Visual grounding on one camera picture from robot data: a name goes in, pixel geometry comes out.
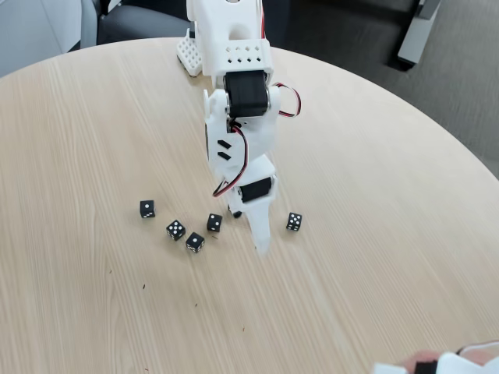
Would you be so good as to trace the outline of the person's hand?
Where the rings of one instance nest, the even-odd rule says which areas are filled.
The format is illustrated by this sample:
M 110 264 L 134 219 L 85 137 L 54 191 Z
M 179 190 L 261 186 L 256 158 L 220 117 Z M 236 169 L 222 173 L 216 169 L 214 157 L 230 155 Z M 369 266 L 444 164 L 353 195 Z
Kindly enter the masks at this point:
M 414 373 L 418 362 L 437 361 L 442 356 L 443 351 L 422 350 L 414 355 L 397 363 L 397 366 L 404 367 L 408 373 Z M 456 355 L 474 362 L 477 365 L 485 365 L 489 361 L 498 358 L 498 341 L 490 341 L 482 344 L 471 344 L 456 351 Z

